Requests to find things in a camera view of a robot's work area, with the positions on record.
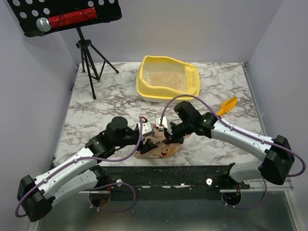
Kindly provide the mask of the pink cat litter bag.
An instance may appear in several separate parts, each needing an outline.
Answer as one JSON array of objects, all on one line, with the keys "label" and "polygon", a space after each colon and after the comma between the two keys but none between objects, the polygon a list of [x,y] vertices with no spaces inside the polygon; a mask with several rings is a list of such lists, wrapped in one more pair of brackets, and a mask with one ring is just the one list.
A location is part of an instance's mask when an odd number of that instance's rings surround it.
[{"label": "pink cat litter bag", "polygon": [[142,144],[145,145],[147,141],[155,144],[157,147],[152,149],[144,154],[141,154],[140,151],[136,151],[134,156],[137,159],[158,159],[158,158],[167,158],[173,156],[177,153],[182,146],[180,143],[165,144],[165,136],[163,131],[154,129],[154,134],[147,136],[142,141]]}]

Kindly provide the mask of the orange plastic scoop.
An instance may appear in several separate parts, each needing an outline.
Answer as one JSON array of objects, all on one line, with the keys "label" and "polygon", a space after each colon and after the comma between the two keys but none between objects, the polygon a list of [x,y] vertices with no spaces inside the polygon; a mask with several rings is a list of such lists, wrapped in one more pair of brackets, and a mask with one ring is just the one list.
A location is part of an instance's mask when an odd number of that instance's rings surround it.
[{"label": "orange plastic scoop", "polygon": [[223,102],[220,106],[220,110],[217,112],[218,116],[222,116],[223,114],[227,113],[230,111],[237,103],[237,97],[234,96],[231,99],[226,100]]}]

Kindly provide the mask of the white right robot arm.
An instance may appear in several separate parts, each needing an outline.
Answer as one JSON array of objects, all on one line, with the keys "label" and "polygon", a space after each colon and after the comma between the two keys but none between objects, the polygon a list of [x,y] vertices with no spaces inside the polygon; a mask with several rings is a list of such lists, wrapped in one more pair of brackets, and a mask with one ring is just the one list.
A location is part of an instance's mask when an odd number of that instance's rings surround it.
[{"label": "white right robot arm", "polygon": [[181,123],[170,122],[166,116],[156,118],[155,125],[164,131],[165,143],[183,143],[184,136],[195,133],[210,139],[232,144],[250,154],[256,161],[230,164],[230,169],[221,177],[222,185],[228,189],[239,182],[264,178],[270,183],[283,185],[295,161],[288,140],[281,135],[276,138],[258,135],[213,113],[200,114],[188,101],[174,107]]}]

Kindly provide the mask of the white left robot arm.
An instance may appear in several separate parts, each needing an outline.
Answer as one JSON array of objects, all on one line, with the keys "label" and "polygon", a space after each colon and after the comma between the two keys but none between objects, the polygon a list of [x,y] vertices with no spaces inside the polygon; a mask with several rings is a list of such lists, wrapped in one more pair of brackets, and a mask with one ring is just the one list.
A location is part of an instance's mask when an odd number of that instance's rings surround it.
[{"label": "white left robot arm", "polygon": [[145,137],[154,133],[153,126],[141,116],[134,129],[128,127],[128,121],[121,116],[114,117],[106,129],[91,138],[76,154],[57,167],[39,175],[24,176],[19,183],[15,216],[22,218],[19,209],[30,222],[36,222],[46,216],[53,204],[71,193],[87,189],[102,190],[107,183],[99,173],[98,164],[112,162],[110,157],[117,148],[133,145],[135,151],[149,151],[150,144],[143,144]]}]

